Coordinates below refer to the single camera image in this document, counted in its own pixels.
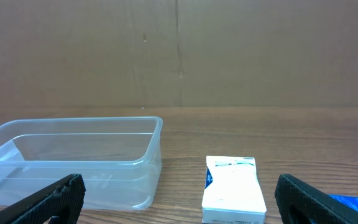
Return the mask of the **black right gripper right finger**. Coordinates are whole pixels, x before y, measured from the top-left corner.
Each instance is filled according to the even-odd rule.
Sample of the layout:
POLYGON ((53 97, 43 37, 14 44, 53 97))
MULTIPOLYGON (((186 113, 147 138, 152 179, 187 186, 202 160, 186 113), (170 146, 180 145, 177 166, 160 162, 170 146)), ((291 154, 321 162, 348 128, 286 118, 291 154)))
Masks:
POLYGON ((279 176, 275 199, 284 224, 358 224, 358 211, 290 174, 279 176))

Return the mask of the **white carton box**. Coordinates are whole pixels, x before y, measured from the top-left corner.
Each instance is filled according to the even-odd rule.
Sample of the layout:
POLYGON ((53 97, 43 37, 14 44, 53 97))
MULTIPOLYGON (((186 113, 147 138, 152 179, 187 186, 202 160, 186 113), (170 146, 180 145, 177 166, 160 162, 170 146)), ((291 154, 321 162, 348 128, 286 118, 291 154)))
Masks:
POLYGON ((253 157, 207 156, 202 222, 264 224, 267 207, 253 157))

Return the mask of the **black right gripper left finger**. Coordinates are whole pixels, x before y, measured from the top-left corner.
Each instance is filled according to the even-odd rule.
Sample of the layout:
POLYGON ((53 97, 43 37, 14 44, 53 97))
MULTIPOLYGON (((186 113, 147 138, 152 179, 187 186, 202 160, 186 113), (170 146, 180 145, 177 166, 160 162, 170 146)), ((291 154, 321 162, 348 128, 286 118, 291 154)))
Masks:
POLYGON ((84 204, 85 184, 70 174, 0 211, 0 224, 76 224, 84 204))

